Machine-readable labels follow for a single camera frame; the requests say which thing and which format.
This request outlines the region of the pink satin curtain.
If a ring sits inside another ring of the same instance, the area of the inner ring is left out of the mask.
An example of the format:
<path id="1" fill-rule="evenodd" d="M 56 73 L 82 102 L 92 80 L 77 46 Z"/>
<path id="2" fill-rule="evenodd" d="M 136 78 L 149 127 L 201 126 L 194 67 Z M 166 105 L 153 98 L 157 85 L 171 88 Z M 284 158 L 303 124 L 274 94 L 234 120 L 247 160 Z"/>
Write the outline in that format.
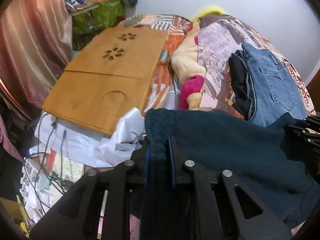
<path id="1" fill-rule="evenodd" d="M 72 59 L 64 0 L 11 0 L 1 16 L 1 86 L 25 114 L 38 115 Z"/>

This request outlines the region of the yellow pillow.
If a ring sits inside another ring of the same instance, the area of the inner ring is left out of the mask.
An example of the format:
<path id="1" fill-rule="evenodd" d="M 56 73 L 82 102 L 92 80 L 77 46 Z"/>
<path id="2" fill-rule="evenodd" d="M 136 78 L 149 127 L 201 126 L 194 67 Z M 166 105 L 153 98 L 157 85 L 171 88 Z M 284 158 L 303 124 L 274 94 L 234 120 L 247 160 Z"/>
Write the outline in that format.
<path id="1" fill-rule="evenodd" d="M 201 12 L 199 12 L 195 17 L 193 17 L 193 19 L 191 21 L 197 22 L 198 18 L 206 17 L 210 14 L 223 15 L 223 14 L 225 14 L 225 11 L 223 9 L 221 9 L 220 7 L 216 7 L 216 6 L 208 7 L 206 9 L 202 10 Z"/>

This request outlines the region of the bamboo folding lap table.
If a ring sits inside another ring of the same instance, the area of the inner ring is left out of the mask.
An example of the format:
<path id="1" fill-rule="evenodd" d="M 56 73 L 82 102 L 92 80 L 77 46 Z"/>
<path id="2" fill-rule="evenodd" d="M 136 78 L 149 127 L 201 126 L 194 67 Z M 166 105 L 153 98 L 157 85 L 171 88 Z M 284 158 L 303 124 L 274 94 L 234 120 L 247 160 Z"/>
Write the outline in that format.
<path id="1" fill-rule="evenodd" d="M 150 28 L 105 29 L 66 66 L 42 109 L 112 135 L 129 110 L 143 111 L 167 35 Z"/>

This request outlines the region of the printed newspaper-pattern bedspread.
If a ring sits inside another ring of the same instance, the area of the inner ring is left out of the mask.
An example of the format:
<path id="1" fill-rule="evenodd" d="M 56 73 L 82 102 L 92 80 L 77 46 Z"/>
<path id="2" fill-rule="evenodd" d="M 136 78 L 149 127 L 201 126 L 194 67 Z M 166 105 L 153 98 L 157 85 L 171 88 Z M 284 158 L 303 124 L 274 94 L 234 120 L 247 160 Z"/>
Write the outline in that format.
<path id="1" fill-rule="evenodd" d="M 228 59 L 232 53 L 242 50 L 243 43 L 258 49 L 271 51 L 287 68 L 294 79 L 308 115 L 316 110 L 310 94 L 293 65 L 254 28 L 229 15 L 210 14 L 198 18 L 198 64 L 206 69 L 199 108 L 189 110 L 222 110 L 232 116 L 244 119 L 233 107 L 235 94 L 231 86 Z M 121 28 L 150 28 L 168 32 L 168 38 L 158 63 L 156 83 L 149 91 L 144 109 L 171 107 L 176 101 L 179 108 L 180 88 L 172 67 L 171 56 L 184 40 L 193 22 L 176 15 L 138 15 L 119 23 Z"/>

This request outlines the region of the white crumpled cloth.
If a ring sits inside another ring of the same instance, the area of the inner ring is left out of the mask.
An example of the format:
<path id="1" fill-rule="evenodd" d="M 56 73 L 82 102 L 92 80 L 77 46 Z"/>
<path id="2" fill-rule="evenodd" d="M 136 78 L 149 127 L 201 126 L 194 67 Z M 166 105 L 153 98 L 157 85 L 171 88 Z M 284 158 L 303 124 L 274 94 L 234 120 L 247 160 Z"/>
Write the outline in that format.
<path id="1" fill-rule="evenodd" d="M 135 107 L 121 117 L 112 135 L 95 132 L 42 113 L 35 137 L 63 156 L 95 167 L 115 167 L 140 148 L 145 132 L 144 117 Z"/>

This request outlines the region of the green patterned storage bag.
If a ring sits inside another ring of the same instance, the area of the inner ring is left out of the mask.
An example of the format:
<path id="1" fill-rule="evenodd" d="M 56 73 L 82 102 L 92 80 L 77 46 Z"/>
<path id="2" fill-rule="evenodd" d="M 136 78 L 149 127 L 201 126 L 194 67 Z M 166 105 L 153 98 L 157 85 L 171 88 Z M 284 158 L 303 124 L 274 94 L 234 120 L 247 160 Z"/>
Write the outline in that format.
<path id="1" fill-rule="evenodd" d="M 91 34 L 115 27 L 125 19 L 125 8 L 121 0 L 106 0 L 74 12 L 71 16 L 73 34 Z"/>

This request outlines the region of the cream and pink blanket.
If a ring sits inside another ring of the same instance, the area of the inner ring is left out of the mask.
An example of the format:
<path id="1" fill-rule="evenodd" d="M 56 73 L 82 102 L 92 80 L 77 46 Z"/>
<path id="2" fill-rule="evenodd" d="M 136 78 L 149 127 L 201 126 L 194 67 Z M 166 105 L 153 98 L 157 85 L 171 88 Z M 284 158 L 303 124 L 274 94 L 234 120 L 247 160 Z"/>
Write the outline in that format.
<path id="1" fill-rule="evenodd" d="M 184 40 L 171 56 L 171 67 L 181 84 L 180 109 L 196 109 L 202 99 L 206 69 L 198 64 L 198 34 L 200 26 L 194 22 Z"/>

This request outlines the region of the folded blue jeans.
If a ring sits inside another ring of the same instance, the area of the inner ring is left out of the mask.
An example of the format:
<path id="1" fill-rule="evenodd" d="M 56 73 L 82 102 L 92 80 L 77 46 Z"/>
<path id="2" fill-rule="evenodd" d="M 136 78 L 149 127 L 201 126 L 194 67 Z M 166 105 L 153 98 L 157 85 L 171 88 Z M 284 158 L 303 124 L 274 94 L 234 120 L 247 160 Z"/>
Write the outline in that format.
<path id="1" fill-rule="evenodd" d="M 285 113 L 295 119 L 306 118 L 308 114 L 296 83 L 279 59 L 271 51 L 249 43 L 241 47 L 254 95 L 249 121 L 267 127 Z"/>

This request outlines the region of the black folded garment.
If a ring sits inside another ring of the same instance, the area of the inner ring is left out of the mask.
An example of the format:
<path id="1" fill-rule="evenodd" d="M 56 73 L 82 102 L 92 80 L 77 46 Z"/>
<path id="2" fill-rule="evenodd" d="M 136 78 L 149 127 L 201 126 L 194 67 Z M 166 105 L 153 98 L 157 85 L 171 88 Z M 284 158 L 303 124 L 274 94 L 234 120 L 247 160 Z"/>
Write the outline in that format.
<path id="1" fill-rule="evenodd" d="M 252 79 L 242 50 L 232 53 L 228 59 L 231 86 L 235 94 L 233 107 L 251 121 L 256 110 L 256 99 Z"/>

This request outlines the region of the dark teal fleece pants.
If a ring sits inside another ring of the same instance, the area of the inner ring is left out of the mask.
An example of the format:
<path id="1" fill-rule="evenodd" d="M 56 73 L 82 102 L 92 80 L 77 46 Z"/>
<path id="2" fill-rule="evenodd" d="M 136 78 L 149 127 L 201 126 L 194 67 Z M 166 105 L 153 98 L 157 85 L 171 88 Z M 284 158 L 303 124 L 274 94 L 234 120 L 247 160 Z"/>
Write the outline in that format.
<path id="1" fill-rule="evenodd" d="M 261 127 L 222 111 L 152 109 L 145 116 L 150 145 L 148 182 L 168 185 L 165 143 L 175 137 L 180 149 L 210 171 L 234 172 L 289 228 L 305 221 L 319 200 L 319 185 L 301 161 L 289 158 L 284 128 L 299 120 L 283 114 Z"/>

